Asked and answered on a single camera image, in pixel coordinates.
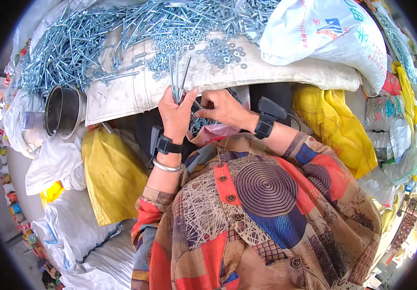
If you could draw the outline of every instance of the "logo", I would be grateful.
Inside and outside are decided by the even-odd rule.
[[[325,34],[332,39],[338,38],[338,34],[342,34],[342,28],[337,18],[325,19],[327,25],[317,29],[317,34]]]

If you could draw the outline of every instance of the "shirt sleeve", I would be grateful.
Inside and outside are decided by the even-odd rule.
[[[143,194],[136,201],[139,215],[131,230],[131,240],[136,248],[131,289],[149,289],[150,255],[157,227],[175,196],[176,193],[169,194],[145,187]]]
[[[136,200],[138,211],[137,223],[131,231],[131,238],[136,250],[139,250],[142,241],[142,233],[146,228],[158,227],[160,219],[167,210],[168,205],[174,200],[176,193],[169,194],[159,190],[145,187],[142,195]]]

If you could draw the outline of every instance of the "colorful shirt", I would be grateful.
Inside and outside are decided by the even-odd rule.
[[[278,156],[240,133],[184,165],[178,193],[136,202],[132,289],[237,289],[246,243],[301,289],[361,288],[381,219],[331,148],[299,132]]]

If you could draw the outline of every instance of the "yellow plastic bag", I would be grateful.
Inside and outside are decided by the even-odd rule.
[[[413,125],[417,124],[417,105],[415,105],[415,93],[411,88],[411,84],[407,73],[403,69],[402,64],[399,61],[393,61],[391,64],[393,74],[397,74],[400,81],[400,87],[402,88],[402,97],[405,102],[405,119],[409,122],[411,134],[414,134]]]
[[[56,200],[64,189],[65,188],[62,186],[62,183],[60,181],[56,181],[49,189],[41,192],[40,195],[43,208],[45,208],[46,204]]]
[[[345,104],[343,90],[320,90],[310,84],[293,86],[293,108],[323,144],[349,168],[355,178],[378,165],[362,124]]]
[[[135,203],[147,176],[136,154],[103,127],[84,137],[81,150],[86,185],[99,225],[137,217]]]

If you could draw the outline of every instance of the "silver bangle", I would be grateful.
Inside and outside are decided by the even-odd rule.
[[[167,172],[179,172],[182,169],[182,165],[179,165],[176,168],[165,166],[165,165],[161,164],[159,161],[157,161],[156,158],[154,158],[152,160],[152,162],[154,163],[155,166],[157,166],[161,170],[165,170]]]

